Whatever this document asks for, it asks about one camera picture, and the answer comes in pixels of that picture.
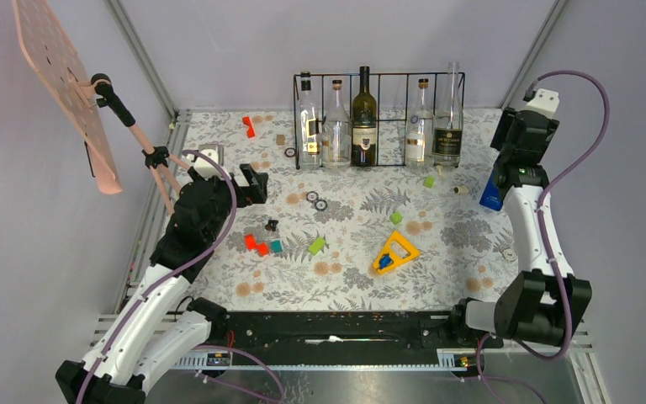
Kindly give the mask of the blue glass bottle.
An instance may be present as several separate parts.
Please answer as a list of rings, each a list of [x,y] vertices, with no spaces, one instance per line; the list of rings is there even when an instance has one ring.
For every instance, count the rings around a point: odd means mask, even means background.
[[[486,209],[501,211],[503,208],[503,196],[501,189],[505,185],[503,173],[495,167],[492,169],[484,190],[479,198],[479,204]]]

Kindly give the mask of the clear bottle black label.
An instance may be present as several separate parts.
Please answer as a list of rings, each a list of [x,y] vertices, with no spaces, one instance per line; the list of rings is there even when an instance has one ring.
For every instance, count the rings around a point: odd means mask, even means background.
[[[445,83],[437,95],[432,139],[432,157],[436,165],[458,167],[463,139],[463,108],[459,93],[460,66],[449,62]]]

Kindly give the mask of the clear bottle gold band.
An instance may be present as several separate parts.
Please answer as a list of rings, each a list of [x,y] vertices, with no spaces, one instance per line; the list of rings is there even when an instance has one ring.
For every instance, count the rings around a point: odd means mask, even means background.
[[[426,90],[429,79],[417,81],[415,101],[408,109],[405,126],[405,165],[424,167],[428,161],[427,143],[432,137],[433,115],[427,104]]]

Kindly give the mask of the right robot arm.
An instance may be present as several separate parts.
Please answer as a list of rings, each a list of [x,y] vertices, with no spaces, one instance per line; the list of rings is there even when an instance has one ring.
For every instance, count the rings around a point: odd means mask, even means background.
[[[495,302],[466,298],[447,319],[447,334],[468,347],[487,332],[564,353],[592,297],[562,253],[540,162],[559,123],[550,113],[504,109],[491,147],[499,152],[480,203],[508,215],[518,275]]]

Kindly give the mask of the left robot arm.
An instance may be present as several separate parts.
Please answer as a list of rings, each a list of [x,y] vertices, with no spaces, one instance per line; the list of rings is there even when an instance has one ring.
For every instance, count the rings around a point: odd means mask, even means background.
[[[267,201],[267,173],[240,170],[247,184],[216,168],[179,192],[164,236],[156,244],[137,291],[113,326],[77,361],[64,361],[56,381],[68,403],[142,403],[159,379],[198,343],[215,346],[227,334],[224,308],[201,299],[161,336],[154,335],[171,306],[199,276],[233,226],[236,212]]]

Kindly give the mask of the clear bottle black cap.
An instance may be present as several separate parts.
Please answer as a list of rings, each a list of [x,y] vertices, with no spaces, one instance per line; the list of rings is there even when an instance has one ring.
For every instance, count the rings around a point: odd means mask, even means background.
[[[319,109],[315,105],[311,75],[300,73],[299,91],[299,165],[303,169],[315,169],[320,162]]]

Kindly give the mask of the clear bottle cork stopper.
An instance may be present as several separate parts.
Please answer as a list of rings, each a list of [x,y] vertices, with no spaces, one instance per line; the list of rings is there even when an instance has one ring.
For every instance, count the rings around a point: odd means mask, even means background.
[[[351,161],[350,118],[346,112],[343,95],[343,81],[332,81],[330,108],[323,122],[323,166],[348,167]]]

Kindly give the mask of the dark green wine bottle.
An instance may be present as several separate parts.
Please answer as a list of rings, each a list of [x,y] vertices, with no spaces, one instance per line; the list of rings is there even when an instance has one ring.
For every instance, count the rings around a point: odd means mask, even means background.
[[[377,164],[378,121],[377,101],[370,92],[370,68],[359,68],[359,91],[352,100],[352,149],[354,167]]]

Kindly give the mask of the small black knob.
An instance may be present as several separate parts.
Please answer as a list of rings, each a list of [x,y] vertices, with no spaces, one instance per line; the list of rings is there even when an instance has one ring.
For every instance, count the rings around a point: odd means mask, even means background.
[[[278,220],[269,220],[265,225],[267,231],[276,231],[278,228]]]

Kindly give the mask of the red block pair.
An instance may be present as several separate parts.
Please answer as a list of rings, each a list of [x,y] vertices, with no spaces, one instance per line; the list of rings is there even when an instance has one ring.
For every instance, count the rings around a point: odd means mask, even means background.
[[[249,251],[255,251],[261,257],[270,253],[269,246],[265,242],[258,242],[253,234],[245,235],[244,242]]]

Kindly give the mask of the red block far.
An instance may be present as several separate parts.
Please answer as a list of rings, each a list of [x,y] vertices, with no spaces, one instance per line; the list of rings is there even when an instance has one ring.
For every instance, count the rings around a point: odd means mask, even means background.
[[[244,116],[242,118],[242,124],[246,127],[246,135],[248,138],[254,138],[256,136],[256,132],[254,129],[254,125],[252,122],[252,119],[250,116]]]

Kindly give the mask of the long green block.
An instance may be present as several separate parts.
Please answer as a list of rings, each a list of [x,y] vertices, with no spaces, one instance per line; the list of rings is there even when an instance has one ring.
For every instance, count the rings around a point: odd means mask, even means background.
[[[320,253],[326,246],[327,241],[324,237],[317,237],[308,247],[308,252],[315,256]]]

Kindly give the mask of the floral table mat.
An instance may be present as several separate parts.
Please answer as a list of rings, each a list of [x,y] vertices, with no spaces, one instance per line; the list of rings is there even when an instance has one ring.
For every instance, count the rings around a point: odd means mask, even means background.
[[[224,243],[187,289],[232,311],[442,310],[470,296],[494,301],[516,277],[517,253],[506,215],[479,204],[495,152],[490,140],[498,109],[470,109],[465,115],[463,160],[457,169],[401,167],[403,130],[382,130],[382,165],[317,170],[296,169],[284,151],[294,143],[293,116],[256,111],[256,136],[248,138],[237,111],[197,112],[185,121],[184,145],[220,144],[225,166],[248,163],[268,173],[268,199],[237,212]],[[429,189],[426,177],[435,178]],[[467,194],[453,188],[465,186]],[[315,191],[327,202],[318,211],[306,199]],[[394,225],[389,217],[399,212]],[[278,220],[276,231],[267,231]],[[421,255],[387,274],[373,261],[393,231]],[[249,251],[253,234],[270,249]],[[313,256],[309,245],[324,237]],[[280,240],[281,253],[270,242]]]

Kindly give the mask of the green cube centre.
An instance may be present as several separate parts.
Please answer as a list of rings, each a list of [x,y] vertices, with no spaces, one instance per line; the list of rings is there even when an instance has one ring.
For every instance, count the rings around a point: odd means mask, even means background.
[[[399,223],[402,222],[403,216],[401,213],[396,211],[389,217],[389,219],[394,225],[398,225]]]

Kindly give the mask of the pink tripod stand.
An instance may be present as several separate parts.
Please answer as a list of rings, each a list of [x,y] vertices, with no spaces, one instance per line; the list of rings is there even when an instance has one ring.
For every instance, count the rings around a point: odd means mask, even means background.
[[[150,142],[148,136],[136,123],[134,115],[125,107],[123,101],[114,91],[113,84],[107,75],[104,73],[93,75],[90,88],[98,95],[97,106],[99,108],[109,107],[141,146],[145,165],[155,180],[167,213],[173,215],[175,203],[172,201],[171,192],[173,191],[176,196],[179,196],[183,186],[176,180],[170,165],[174,164],[183,171],[188,171],[190,165],[177,155],[172,154],[166,146],[154,146]]]

